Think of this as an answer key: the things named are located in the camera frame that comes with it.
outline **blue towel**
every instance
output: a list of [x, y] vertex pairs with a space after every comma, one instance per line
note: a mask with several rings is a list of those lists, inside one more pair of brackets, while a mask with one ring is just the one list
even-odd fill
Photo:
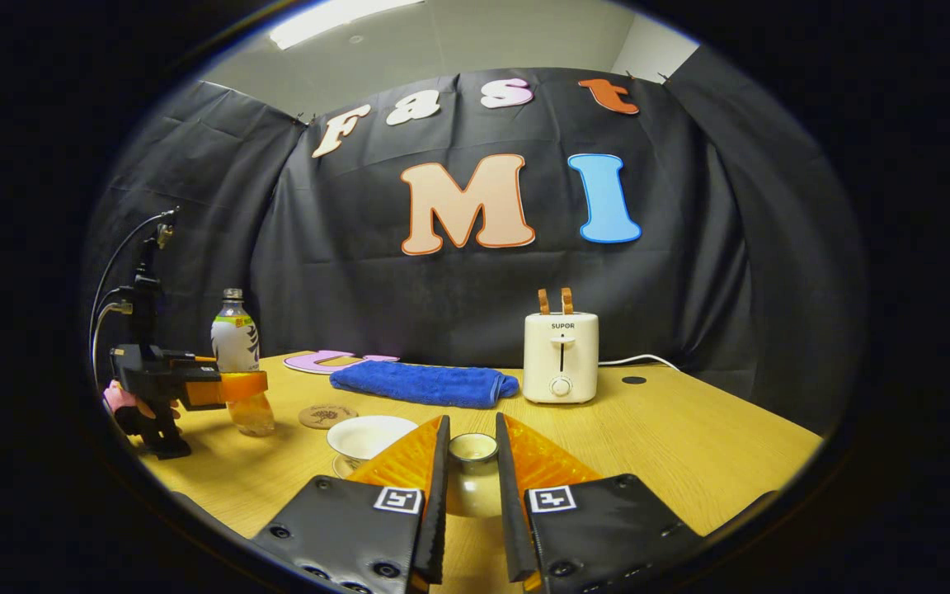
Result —
[[498, 398], [520, 391], [520, 381], [480, 367], [421, 367], [403, 362], [366, 361], [328, 376], [332, 387], [377, 394], [411, 403], [493, 408]]

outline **transparent bottle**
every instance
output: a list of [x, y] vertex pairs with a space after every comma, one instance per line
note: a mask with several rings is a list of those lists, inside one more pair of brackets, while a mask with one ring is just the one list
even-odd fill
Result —
[[[222, 309], [211, 323], [211, 347], [223, 373], [259, 371], [259, 330], [244, 311], [243, 296], [240, 289], [223, 290]], [[274, 410], [265, 392], [226, 402], [226, 409], [245, 436], [269, 436], [275, 431]]]

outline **white toaster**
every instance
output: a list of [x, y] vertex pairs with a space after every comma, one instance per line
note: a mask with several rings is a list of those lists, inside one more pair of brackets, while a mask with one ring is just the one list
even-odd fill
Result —
[[536, 403], [584, 403], [596, 396], [600, 319], [531, 314], [525, 321], [523, 395]]

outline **blue letter i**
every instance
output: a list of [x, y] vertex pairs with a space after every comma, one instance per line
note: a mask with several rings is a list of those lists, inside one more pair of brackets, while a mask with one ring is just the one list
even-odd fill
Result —
[[629, 218], [618, 170], [622, 159], [613, 154], [574, 154], [567, 159], [570, 169], [581, 174], [589, 221], [581, 226], [581, 236], [595, 243], [622, 243], [640, 238], [640, 225]]

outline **peach letter m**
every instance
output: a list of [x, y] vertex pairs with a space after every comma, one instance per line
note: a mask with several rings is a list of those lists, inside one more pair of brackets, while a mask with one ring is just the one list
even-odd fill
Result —
[[475, 241], [484, 248], [517, 248], [534, 240], [534, 229], [523, 218], [517, 154], [491, 154], [475, 167], [468, 187], [461, 191], [438, 163], [410, 167], [401, 177], [410, 185], [410, 236], [402, 251], [410, 256], [438, 252], [442, 238], [434, 231], [434, 217], [457, 248], [468, 243], [482, 210], [482, 230]]

